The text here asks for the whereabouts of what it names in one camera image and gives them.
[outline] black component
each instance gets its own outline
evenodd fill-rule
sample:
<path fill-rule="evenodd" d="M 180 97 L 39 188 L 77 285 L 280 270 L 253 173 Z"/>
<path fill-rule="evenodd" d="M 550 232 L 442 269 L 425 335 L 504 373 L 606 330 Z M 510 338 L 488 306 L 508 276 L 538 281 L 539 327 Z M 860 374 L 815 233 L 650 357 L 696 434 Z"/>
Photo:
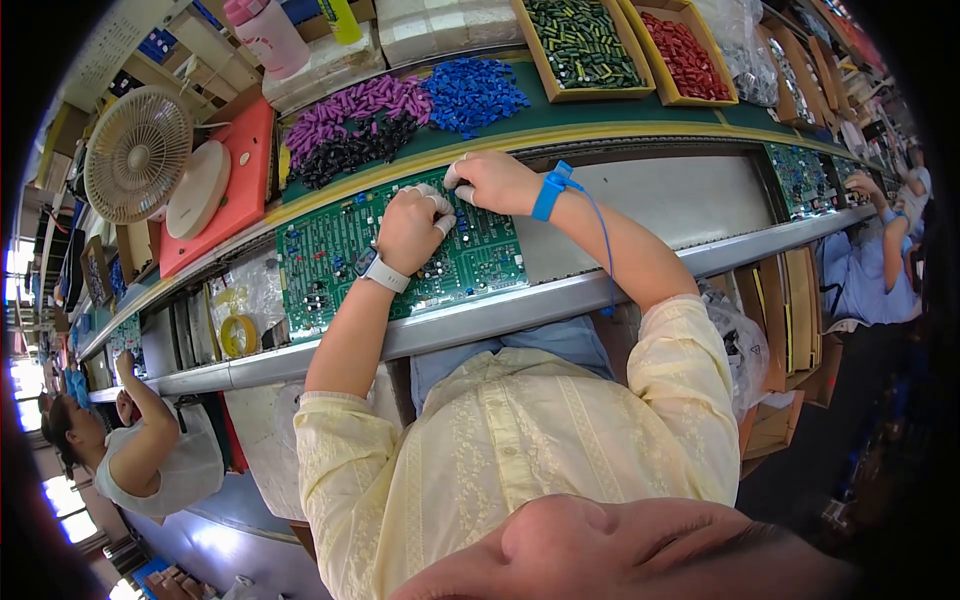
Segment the black component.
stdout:
<path fill-rule="evenodd" d="M 417 130 L 417 120 L 409 112 L 395 119 L 381 118 L 376 134 L 371 133 L 373 122 L 372 117 L 357 119 L 359 135 L 326 140 L 315 147 L 306 160 L 291 169 L 287 182 L 300 180 L 309 189 L 320 189 L 341 173 L 356 173 L 357 167 L 371 160 L 391 162 Z"/>

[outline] hand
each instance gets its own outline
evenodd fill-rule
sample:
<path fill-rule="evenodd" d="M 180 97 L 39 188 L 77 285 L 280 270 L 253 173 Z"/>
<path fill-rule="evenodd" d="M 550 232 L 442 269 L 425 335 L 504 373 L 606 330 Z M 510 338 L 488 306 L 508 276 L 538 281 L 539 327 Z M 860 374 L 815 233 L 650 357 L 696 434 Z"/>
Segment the hand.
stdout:
<path fill-rule="evenodd" d="M 133 354 L 129 350 L 120 352 L 116 360 L 117 376 L 133 373 Z"/>
<path fill-rule="evenodd" d="M 124 424 L 124 427 L 130 427 L 130 419 L 133 415 L 133 398 L 130 397 L 130 394 L 127 394 L 126 390 L 120 390 L 120 394 L 117 394 L 116 406 L 120 422 Z"/>
<path fill-rule="evenodd" d="M 440 219 L 434 223 L 436 213 Z M 456 224 L 453 206 L 433 187 L 404 187 L 383 213 L 376 247 L 383 262 L 410 276 L 422 267 Z"/>
<path fill-rule="evenodd" d="M 502 215 L 529 216 L 543 187 L 544 175 L 498 150 L 468 152 L 450 165 L 444 187 L 457 198 Z M 468 181 L 458 185 L 460 180 Z"/>
<path fill-rule="evenodd" d="M 853 175 L 844 181 L 844 187 L 854 192 L 859 192 L 871 199 L 883 197 L 883 192 L 881 192 L 879 186 L 876 185 L 876 181 L 863 171 L 854 172 Z"/>

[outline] electric fan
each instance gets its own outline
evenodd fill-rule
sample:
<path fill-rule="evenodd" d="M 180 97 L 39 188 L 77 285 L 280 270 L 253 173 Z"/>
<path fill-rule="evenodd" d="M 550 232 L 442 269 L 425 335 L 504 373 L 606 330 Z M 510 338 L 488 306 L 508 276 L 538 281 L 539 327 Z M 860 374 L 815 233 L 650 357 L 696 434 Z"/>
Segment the electric fan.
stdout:
<path fill-rule="evenodd" d="M 84 188 L 93 209 L 129 225 L 163 216 L 165 207 L 172 237 L 197 236 L 227 189 L 230 154 L 215 140 L 191 154 L 193 129 L 189 111 L 165 87 L 139 87 L 115 102 L 86 147 Z"/>

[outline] blue shirt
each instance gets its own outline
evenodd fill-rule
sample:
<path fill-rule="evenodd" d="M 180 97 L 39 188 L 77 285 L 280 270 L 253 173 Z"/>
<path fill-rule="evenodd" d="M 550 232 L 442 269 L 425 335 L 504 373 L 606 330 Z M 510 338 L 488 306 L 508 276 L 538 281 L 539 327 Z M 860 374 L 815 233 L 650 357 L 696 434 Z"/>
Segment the blue shirt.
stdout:
<path fill-rule="evenodd" d="M 885 217 L 889 215 L 884 221 L 892 221 L 894 217 L 890 211 L 884 212 Z M 906 254 L 911 246 L 910 238 L 904 236 L 900 255 Z M 886 291 L 882 235 L 865 240 L 859 246 L 852 246 L 847 234 L 838 231 L 824 238 L 822 250 L 824 283 L 843 285 L 834 317 L 853 317 L 872 325 L 904 323 L 916 316 L 920 297 L 914 293 L 904 269 L 900 269 L 893 288 Z M 825 310 L 829 311 L 837 293 L 838 290 L 834 288 L 823 294 Z"/>

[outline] yellow embroidered shirt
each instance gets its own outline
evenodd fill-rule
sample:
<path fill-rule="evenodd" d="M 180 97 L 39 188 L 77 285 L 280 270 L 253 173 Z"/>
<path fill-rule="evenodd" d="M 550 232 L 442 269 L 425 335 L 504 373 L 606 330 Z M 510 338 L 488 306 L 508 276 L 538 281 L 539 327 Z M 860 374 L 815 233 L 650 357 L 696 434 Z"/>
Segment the yellow embroidered shirt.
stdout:
<path fill-rule="evenodd" d="M 627 372 L 629 389 L 542 350 L 482 352 L 399 439 L 357 396 L 305 393 L 300 501 L 333 597 L 385 598 L 550 493 L 732 506 L 730 368 L 700 299 L 651 309 Z"/>

